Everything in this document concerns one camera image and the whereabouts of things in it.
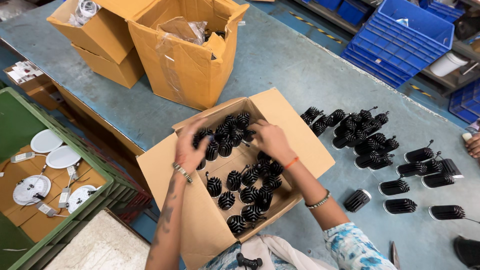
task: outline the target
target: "yellow and black hazard tape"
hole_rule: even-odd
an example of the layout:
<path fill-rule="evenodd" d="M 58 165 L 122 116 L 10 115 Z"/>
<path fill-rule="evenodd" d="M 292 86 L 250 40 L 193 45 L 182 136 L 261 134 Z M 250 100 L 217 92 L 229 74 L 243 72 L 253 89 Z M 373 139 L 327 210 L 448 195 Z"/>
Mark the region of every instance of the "yellow and black hazard tape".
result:
<path fill-rule="evenodd" d="M 423 91 L 422 89 L 416 87 L 415 85 L 413 85 L 413 84 L 411 84 L 411 83 L 409 83 L 409 85 L 410 85 L 413 89 L 419 91 L 420 93 L 426 95 L 427 97 L 432 98 L 432 99 L 436 99 L 436 98 L 434 98 L 432 95 L 430 95 L 430 94 L 428 94 L 427 92 Z"/>
<path fill-rule="evenodd" d="M 324 30 L 322 30 L 322 29 L 320 29 L 320 28 L 318 28 L 318 27 L 314 26 L 313 24 L 311 24 L 311 23 L 309 23 L 309 22 L 305 21 L 304 19 L 302 19 L 302 18 L 298 17 L 298 16 L 297 16 L 295 13 L 293 13 L 293 12 L 291 12 L 291 11 L 289 11 L 289 13 L 290 13 L 290 14 L 292 14 L 292 15 L 293 15 L 293 17 L 295 17 L 295 18 L 299 19 L 300 21 L 302 21 L 302 22 L 304 22 L 304 23 L 306 23 L 306 24 L 308 24 L 308 25 L 310 25 L 310 26 L 313 26 L 313 27 L 315 27 L 315 28 L 318 30 L 318 32 L 320 32 L 320 33 L 324 34 L 325 36 L 327 36 L 327 37 L 329 37 L 329 38 L 331 38 L 331 39 L 333 39 L 335 42 L 337 42 L 337 43 L 340 43 L 340 44 L 342 43 L 342 41 L 341 41 L 340 39 L 338 39 L 338 38 L 335 38 L 335 37 L 331 36 L 329 33 L 325 32 Z"/>

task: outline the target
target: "orange thread bracelet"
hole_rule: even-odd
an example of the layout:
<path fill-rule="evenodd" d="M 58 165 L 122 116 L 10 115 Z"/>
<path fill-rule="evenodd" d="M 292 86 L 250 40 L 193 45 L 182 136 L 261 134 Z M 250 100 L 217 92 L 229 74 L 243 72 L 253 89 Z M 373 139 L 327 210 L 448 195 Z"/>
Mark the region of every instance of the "orange thread bracelet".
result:
<path fill-rule="evenodd" d="M 292 165 L 293 165 L 295 162 L 297 162 L 297 161 L 299 161 L 299 157 L 294 158 L 289 164 L 287 164 L 287 165 L 284 167 L 284 169 L 286 170 L 286 169 L 290 168 L 290 166 L 292 166 Z"/>

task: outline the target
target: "white bucket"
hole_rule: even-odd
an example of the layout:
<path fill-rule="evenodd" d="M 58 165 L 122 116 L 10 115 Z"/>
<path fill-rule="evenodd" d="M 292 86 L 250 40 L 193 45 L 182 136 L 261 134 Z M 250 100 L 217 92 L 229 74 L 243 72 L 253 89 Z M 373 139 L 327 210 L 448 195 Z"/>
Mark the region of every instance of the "white bucket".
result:
<path fill-rule="evenodd" d="M 430 70 L 433 74 L 443 77 L 455 69 L 468 64 L 468 61 L 456 56 L 452 52 L 447 52 L 437 61 L 430 65 Z"/>

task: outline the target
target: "forearm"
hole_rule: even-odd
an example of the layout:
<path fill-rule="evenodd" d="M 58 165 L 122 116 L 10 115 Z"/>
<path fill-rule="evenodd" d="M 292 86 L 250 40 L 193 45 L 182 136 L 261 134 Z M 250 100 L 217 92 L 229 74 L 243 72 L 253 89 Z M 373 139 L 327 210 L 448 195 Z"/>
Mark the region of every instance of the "forearm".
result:
<path fill-rule="evenodd" d="M 187 181 L 178 172 L 173 173 L 168 186 L 156 232 L 145 266 L 150 269 L 176 269 L 180 257 L 180 223 L 183 193 Z"/>
<path fill-rule="evenodd" d="M 314 205 L 327 196 L 327 190 L 314 178 L 301 161 L 292 164 L 288 168 L 288 172 L 295 179 L 295 184 L 307 205 Z M 330 197 L 319 207 L 311 209 L 310 212 L 322 230 L 328 230 L 350 221 L 333 197 Z"/>

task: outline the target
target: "white cloth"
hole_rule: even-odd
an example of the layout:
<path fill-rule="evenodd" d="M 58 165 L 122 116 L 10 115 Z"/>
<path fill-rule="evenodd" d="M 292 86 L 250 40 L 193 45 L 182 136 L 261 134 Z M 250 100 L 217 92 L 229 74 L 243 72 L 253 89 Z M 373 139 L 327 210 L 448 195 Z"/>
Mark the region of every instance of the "white cloth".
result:
<path fill-rule="evenodd" d="M 245 258 L 261 258 L 263 265 L 259 270 L 275 270 L 270 258 L 270 252 L 273 252 L 280 259 L 292 264 L 298 270 L 335 270 L 326 262 L 313 259 L 294 249 L 284 239 L 273 235 L 252 236 L 241 245 L 241 252 Z M 238 270 L 244 270 L 244 267 L 238 267 Z"/>

